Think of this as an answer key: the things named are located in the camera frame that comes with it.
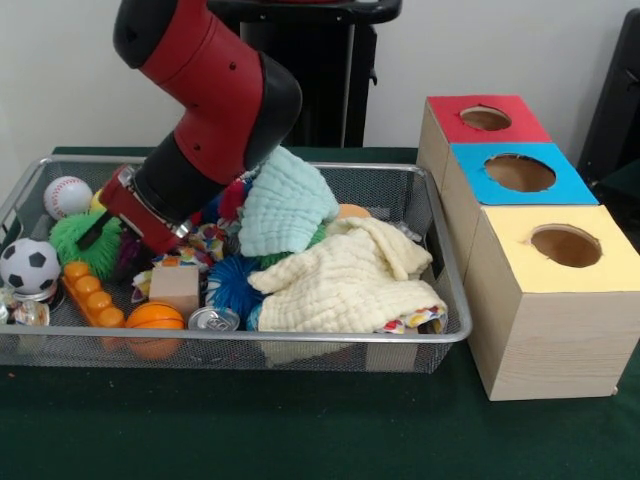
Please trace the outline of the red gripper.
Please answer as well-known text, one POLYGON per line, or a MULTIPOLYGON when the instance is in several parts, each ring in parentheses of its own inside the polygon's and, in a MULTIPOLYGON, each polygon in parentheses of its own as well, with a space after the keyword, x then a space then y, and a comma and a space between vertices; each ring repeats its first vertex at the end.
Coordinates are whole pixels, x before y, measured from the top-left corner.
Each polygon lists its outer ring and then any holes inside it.
MULTIPOLYGON (((103 186, 100 203, 107 211, 89 212, 81 234, 76 240, 80 250, 89 249, 102 235, 113 217, 119 218, 155 254, 161 255, 178 246, 188 234, 188 221, 172 223, 149 208, 134 187, 134 168, 122 165, 103 186)), ((144 244, 124 244, 120 247, 115 279, 133 278, 150 263, 144 244)))

